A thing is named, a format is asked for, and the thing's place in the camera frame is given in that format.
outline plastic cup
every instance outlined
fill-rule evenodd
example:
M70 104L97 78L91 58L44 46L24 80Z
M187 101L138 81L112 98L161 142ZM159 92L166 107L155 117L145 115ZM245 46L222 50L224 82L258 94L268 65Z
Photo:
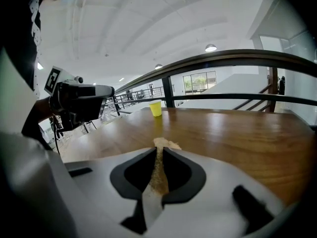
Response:
M162 107L160 104L161 100L149 102L150 109L154 117L159 117L162 115Z

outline handrail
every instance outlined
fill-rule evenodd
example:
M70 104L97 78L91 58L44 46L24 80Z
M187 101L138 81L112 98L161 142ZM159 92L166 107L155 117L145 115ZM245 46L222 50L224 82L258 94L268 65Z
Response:
M270 88L272 86L272 84L267 85L265 88L263 88L259 93L264 93L268 88ZM249 104L250 102L252 102L252 100L247 100L244 103L236 106L233 110L238 110L240 108L242 108L243 106Z
M249 107L249 108L247 109L247 111L251 111L252 109L256 108L258 105L261 105L264 101L265 101L265 100L261 100L261 101L255 103L253 106Z
M268 89L268 94L277 94L278 90L277 90L277 84L278 84L278 76L277 76L277 68L269 68L269 78L268 78L268 82L272 85L269 89ZM265 112L274 112L275 110L275 104L276 101L269 101L267 102L267 104L269 105L267 109L265 109Z
M235 65L255 65L284 68L317 77L317 64L276 51L266 50L225 50L207 53L168 64L161 69L153 70L116 90L116 94L131 88L176 74L210 67Z
M140 99L140 100L133 100L133 101L120 101L120 102L116 102L116 104L150 102L150 101L156 101L156 100L165 101L165 97L157 97L157 98L150 98L150 99Z
M269 108L270 107L270 104L267 104L266 106L264 106L263 108L259 109L259 112L262 112L264 111L265 109Z
M127 112L127 111L122 111L120 110L120 113L124 113L124 114L132 114L131 112Z
M141 92L141 91L147 91L147 90L153 90L153 91L155 91L156 89L163 89L163 87L162 86L159 86L159 87L154 87L154 88L146 88L146 89L142 89L142 90L138 90L138 91L133 91L133 92L129 92L129 93L139 93L139 92Z
M197 94L197 95L182 95L173 96L172 100L207 100L207 99L242 99L242 100L265 100L265 101L280 101L291 102L298 104L305 104L317 106L317 101L303 99L298 97L275 95L275 94L262 94L262 93L213 93L213 94Z

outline metal railing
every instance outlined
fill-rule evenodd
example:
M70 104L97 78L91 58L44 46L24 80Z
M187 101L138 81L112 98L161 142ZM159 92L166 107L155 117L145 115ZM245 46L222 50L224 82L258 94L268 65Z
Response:
M278 93L277 82L278 82L277 68L270 68L269 75L268 75L268 85L264 89L262 89L259 93L264 93L267 91L269 94L277 94ZM250 102L252 102L252 100L247 100L244 103L240 104L239 106L235 107L234 110L238 110ZM263 102L265 102L265 100L260 100L259 102L255 103L254 105L247 108L246 110L251 111L257 106L261 105ZM274 112L275 103L276 103L275 101L268 101L267 104L264 107L260 108L258 111L259 112L262 112L262 111Z
M124 114L130 114L131 112L123 111L122 109L128 108L132 105L135 105L140 102L144 101L151 101L160 99L160 97L164 97L164 89L163 87L155 87L155 88L148 88L144 90L139 91L133 91L121 95L117 95L114 99L115 102L113 102L112 98L109 98L110 101L106 102L107 107L112 107L116 105L117 109ZM110 111L117 112L116 108L109 109Z
M269 94L242 94L242 93L225 93L225 94L198 94L198 95L183 95L174 96L170 77L184 72L189 72L197 69L211 67L225 67L235 65L255 65L273 68L283 68L300 73L304 73L313 77L317 77L317 64L300 58L298 56L265 50L226 50L214 53L203 54L181 61L166 65L161 69L151 71L116 90L118 95L129 89L135 88L146 83L162 79L164 97L147 98L140 100L127 100L117 102L117 105L136 103L152 100L166 101L168 108L174 108L176 100L201 100L201 99L245 99L245 100L260 100L270 102L291 102L305 105L317 106L317 101L308 100L297 97Z

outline window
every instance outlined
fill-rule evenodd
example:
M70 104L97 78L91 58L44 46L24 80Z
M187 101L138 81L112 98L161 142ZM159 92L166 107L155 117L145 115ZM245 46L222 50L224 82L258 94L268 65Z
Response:
M188 76L183 76L185 95L200 94L207 89L215 86L216 72L209 71L204 73L197 73Z

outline ceiling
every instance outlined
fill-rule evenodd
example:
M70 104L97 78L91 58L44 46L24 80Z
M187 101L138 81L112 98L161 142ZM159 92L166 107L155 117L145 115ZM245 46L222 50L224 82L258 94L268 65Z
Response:
M53 65L82 76L86 83L116 88L153 70L157 63L203 54L209 43L218 50L250 48L250 43L244 45L272 2L45 1L40 8L44 69L39 71L39 85L44 85Z

